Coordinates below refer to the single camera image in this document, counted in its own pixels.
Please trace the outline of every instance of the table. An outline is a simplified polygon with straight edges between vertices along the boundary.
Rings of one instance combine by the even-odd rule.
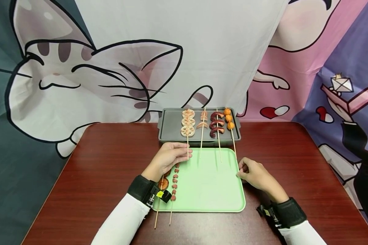
[[[23,245],[90,244],[128,186],[158,151],[156,124],[90,126],[48,196]],[[237,157],[263,165],[293,196],[328,245],[368,245],[368,226],[303,126],[294,122],[241,123]],[[150,211],[132,244],[280,244],[244,187],[241,213]]]

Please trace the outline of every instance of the yellow sticker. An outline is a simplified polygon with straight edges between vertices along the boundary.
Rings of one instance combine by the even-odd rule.
[[[163,194],[164,194],[164,192],[163,192],[163,191],[158,191],[157,196],[158,196],[159,198],[161,198],[161,197],[163,196]]]

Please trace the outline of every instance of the dark teal fabric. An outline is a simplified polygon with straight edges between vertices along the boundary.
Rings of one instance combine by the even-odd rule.
[[[58,3],[88,34],[75,1]],[[0,0],[0,69],[11,72],[21,52],[11,28],[10,5],[10,0]],[[0,72],[0,245],[21,243],[66,161],[54,144],[33,140],[9,124],[4,93],[10,75]]]

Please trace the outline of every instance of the tray handle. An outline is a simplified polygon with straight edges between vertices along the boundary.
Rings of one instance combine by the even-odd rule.
[[[158,128],[159,130],[161,130],[161,126],[162,126],[162,118],[163,118],[163,116],[161,116],[161,117],[158,119],[157,128]]]
[[[238,117],[236,117],[235,116],[235,118],[236,118],[236,120],[235,120],[235,122],[236,122],[236,128],[241,128],[241,124],[240,124],[240,118],[238,118]]]

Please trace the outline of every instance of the black wrist strap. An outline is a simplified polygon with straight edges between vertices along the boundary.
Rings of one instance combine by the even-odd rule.
[[[159,191],[160,189],[157,187],[156,182],[148,180],[142,175],[138,175],[132,181],[127,193],[143,204],[152,207],[156,196],[160,197],[164,202],[168,202],[172,196],[168,190],[165,190],[162,195],[158,195]]]
[[[268,207],[260,205],[257,210],[261,216],[272,217],[278,229],[299,225],[307,219],[299,204],[292,197],[283,203],[272,202]]]

